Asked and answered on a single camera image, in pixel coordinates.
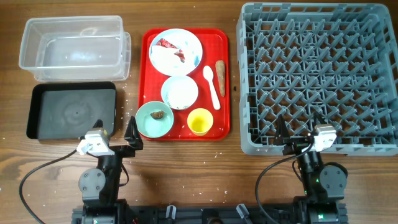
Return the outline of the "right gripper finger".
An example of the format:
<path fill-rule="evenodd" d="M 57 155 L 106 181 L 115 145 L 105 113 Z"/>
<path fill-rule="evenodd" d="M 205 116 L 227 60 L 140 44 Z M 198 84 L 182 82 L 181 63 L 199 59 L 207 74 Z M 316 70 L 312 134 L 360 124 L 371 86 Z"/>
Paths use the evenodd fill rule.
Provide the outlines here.
<path fill-rule="evenodd" d="M 291 143 L 291 137 L 289 134 L 289 131 L 287 129 L 285 119 L 283 116 L 280 114 L 277 118 L 276 121 L 276 132 L 274 136 L 274 145 L 280 146 L 280 145 L 286 145 Z"/>
<path fill-rule="evenodd" d="M 317 111 L 313 113 L 313 122 L 315 126 L 318 124 L 326 124 L 325 118 Z"/>

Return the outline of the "mint green bowl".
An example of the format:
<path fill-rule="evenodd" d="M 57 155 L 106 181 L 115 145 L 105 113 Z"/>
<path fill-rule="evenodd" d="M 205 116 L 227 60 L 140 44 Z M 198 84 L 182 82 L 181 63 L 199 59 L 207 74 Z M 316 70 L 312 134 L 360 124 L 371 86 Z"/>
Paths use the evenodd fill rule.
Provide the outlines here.
<path fill-rule="evenodd" d="M 162 119 L 153 119 L 151 113 L 165 111 Z M 142 105 L 136 113 L 138 131 L 147 138 L 159 138 L 166 135 L 174 124 L 174 113 L 161 101 L 150 101 Z"/>

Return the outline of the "brown food scrap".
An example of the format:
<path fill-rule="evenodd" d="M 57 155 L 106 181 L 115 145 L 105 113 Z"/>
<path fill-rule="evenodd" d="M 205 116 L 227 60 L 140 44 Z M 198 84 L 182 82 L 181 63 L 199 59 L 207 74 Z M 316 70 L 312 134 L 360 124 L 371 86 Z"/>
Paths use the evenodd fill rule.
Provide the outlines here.
<path fill-rule="evenodd" d="M 151 113 L 150 115 L 153 119 L 158 120 L 158 119 L 162 119 L 164 117 L 164 114 L 165 114 L 165 111 L 160 110 L 160 111 L 155 111 L 155 112 Z"/>

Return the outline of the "light blue bowl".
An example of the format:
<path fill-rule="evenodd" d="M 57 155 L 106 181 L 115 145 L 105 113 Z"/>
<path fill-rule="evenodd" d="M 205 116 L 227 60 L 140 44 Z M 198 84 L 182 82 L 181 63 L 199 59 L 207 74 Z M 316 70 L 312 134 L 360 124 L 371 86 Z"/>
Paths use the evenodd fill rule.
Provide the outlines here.
<path fill-rule="evenodd" d="M 160 94 L 170 108 L 185 110 L 196 102 L 198 85 L 188 76 L 170 77 L 163 83 Z"/>

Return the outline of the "yellow plastic cup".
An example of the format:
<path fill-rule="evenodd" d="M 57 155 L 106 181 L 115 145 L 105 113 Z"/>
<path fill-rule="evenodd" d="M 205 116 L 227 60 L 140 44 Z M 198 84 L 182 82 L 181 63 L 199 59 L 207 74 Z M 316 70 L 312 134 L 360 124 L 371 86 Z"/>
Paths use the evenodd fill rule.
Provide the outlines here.
<path fill-rule="evenodd" d="M 213 125 L 214 119 L 210 111 L 204 108 L 192 110 L 187 117 L 187 124 L 196 136 L 204 136 Z"/>

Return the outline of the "light blue plate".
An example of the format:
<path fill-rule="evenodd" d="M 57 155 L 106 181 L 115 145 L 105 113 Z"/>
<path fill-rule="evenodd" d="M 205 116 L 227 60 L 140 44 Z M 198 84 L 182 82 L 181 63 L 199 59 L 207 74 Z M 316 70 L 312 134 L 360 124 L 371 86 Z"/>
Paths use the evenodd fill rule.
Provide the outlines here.
<path fill-rule="evenodd" d="M 166 73 L 164 75 L 170 77 L 189 75 L 194 71 L 194 69 L 197 68 L 197 66 L 199 66 L 203 57 L 203 47 L 201 42 L 199 41 L 199 38 L 192 32 L 185 29 L 167 29 L 157 34 L 149 46 L 150 62 L 158 72 L 160 72 L 159 69 L 155 67 L 155 63 L 152 61 L 151 48 L 152 46 L 155 46 L 161 38 L 168 40 L 176 47 L 182 49 L 185 56 L 185 62 L 179 69 L 172 73 Z"/>

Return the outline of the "brown carrot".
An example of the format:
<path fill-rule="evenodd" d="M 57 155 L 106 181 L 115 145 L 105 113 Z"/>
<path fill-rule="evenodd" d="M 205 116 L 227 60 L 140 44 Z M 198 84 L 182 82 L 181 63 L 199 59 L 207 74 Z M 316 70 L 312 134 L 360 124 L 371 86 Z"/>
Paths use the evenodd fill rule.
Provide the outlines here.
<path fill-rule="evenodd" d="M 220 89 L 220 94 L 222 97 L 225 97 L 226 89 L 225 89 L 225 80 L 226 80 L 226 65 L 224 61 L 219 60 L 215 63 L 216 73 L 218 77 L 218 84 Z"/>

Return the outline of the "red snack wrapper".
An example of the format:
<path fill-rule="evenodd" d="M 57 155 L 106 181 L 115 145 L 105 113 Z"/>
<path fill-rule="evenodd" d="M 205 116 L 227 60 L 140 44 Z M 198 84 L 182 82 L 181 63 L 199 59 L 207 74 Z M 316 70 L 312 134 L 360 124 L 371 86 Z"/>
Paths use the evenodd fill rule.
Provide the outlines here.
<path fill-rule="evenodd" d="M 175 50 L 174 55 L 178 56 L 182 63 L 185 62 L 185 56 L 184 56 L 183 50 L 178 48 L 178 47 L 176 47 L 174 44 L 170 43 L 168 40 L 165 40 L 164 38 L 161 38 L 156 43 L 156 46 L 161 46 L 161 47 L 166 48 L 166 49 L 174 49 Z"/>

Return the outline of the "white napkin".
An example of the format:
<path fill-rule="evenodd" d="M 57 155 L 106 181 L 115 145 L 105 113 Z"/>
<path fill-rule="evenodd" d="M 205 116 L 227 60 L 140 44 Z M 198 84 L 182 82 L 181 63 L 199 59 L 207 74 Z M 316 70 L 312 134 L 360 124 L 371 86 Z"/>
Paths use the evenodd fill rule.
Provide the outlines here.
<path fill-rule="evenodd" d="M 155 67 L 163 74 L 172 73 L 183 65 L 181 58 L 178 56 L 180 53 L 179 49 L 155 45 L 152 46 L 151 51 L 151 57 L 152 61 L 155 63 Z"/>

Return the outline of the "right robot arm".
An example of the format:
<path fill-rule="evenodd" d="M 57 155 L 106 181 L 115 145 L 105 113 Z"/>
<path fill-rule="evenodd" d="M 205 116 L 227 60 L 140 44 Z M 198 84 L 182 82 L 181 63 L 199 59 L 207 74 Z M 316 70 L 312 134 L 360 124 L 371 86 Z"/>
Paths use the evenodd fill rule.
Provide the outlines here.
<path fill-rule="evenodd" d="M 277 118 L 274 144 L 283 146 L 282 153 L 297 163 L 305 195 L 292 203 L 291 223 L 345 223 L 345 211 L 338 202 L 345 197 L 348 171 L 336 162 L 324 163 L 321 152 L 332 147 L 336 129 L 317 112 L 315 125 L 307 136 L 293 138 L 283 116 Z"/>

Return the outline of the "black plastic tray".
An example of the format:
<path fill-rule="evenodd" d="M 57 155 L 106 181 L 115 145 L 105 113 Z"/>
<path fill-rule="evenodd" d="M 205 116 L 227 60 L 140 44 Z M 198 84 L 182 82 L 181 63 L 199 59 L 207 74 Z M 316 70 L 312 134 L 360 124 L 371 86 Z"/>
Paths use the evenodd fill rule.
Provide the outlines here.
<path fill-rule="evenodd" d="M 30 139 L 78 139 L 102 120 L 112 136 L 116 119 L 112 82 L 44 83 L 32 90 L 26 136 Z"/>

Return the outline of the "clear plastic bin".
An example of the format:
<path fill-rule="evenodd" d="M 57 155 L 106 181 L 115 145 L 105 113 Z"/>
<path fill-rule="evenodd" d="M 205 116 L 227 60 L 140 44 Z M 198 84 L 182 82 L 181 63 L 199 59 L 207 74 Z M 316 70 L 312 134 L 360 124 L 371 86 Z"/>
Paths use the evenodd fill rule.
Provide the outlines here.
<path fill-rule="evenodd" d="M 131 49 L 120 16 L 32 18 L 19 66 L 39 82 L 119 81 L 129 76 Z"/>

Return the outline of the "red serving tray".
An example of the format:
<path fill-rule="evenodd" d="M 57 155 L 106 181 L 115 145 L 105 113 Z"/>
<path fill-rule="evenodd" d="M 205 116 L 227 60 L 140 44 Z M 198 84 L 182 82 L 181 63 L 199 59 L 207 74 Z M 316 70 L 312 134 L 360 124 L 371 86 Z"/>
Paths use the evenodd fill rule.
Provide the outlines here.
<path fill-rule="evenodd" d="M 139 81 L 139 99 L 138 109 L 150 101 L 161 101 L 161 88 L 166 79 L 170 76 L 158 72 L 150 62 L 149 46 L 154 37 L 160 32 L 167 30 L 151 29 L 147 31 L 142 41 L 141 52 L 141 71 Z M 218 77 L 214 75 L 213 83 L 220 101 L 221 109 L 215 110 L 211 100 L 210 88 L 208 82 L 203 77 L 203 68 L 208 65 L 213 73 L 216 73 L 215 63 L 219 60 L 228 63 L 228 38 L 219 29 L 210 28 L 191 28 L 186 29 L 195 34 L 203 47 L 203 57 L 196 69 L 188 76 L 192 78 L 198 85 L 198 98 L 194 104 L 185 110 L 172 109 L 174 113 L 174 124 L 171 130 L 164 136 L 159 138 L 147 138 L 153 141 L 212 141 L 223 139 L 230 130 L 230 106 L 229 106 L 229 75 L 226 74 L 225 97 L 220 94 Z M 188 127 L 187 117 L 189 113 L 197 108 L 204 108 L 213 115 L 213 125 L 204 136 L 194 135 Z"/>

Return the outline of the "white plastic spoon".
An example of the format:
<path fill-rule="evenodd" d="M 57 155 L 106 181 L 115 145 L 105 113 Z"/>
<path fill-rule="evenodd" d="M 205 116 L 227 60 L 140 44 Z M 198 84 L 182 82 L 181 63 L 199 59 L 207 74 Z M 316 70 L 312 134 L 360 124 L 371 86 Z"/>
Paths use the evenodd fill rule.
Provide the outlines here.
<path fill-rule="evenodd" d="M 208 65 L 204 66 L 204 68 L 203 68 L 203 77 L 205 78 L 205 80 L 209 84 L 211 100 L 212 100 L 212 103 L 213 103 L 213 108 L 215 110 L 220 110 L 221 109 L 220 101 L 218 99 L 218 96 L 217 96 L 217 93 L 216 93 L 216 90 L 215 90 L 215 86 L 214 86 L 214 83 L 213 83 L 214 74 L 213 74 L 213 71 L 212 71 L 210 66 L 208 66 Z"/>

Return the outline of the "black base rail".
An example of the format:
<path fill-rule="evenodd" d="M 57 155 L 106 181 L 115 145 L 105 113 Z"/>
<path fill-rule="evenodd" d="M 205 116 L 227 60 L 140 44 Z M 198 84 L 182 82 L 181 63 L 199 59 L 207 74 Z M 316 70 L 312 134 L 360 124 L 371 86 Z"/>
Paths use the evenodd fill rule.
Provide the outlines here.
<path fill-rule="evenodd" d="M 264 205 L 264 210 L 278 223 L 343 223 L 348 224 L 346 205 L 322 205 L 300 208 L 293 204 Z M 239 204 L 234 207 L 131 206 L 131 223 L 268 223 L 258 207 Z"/>

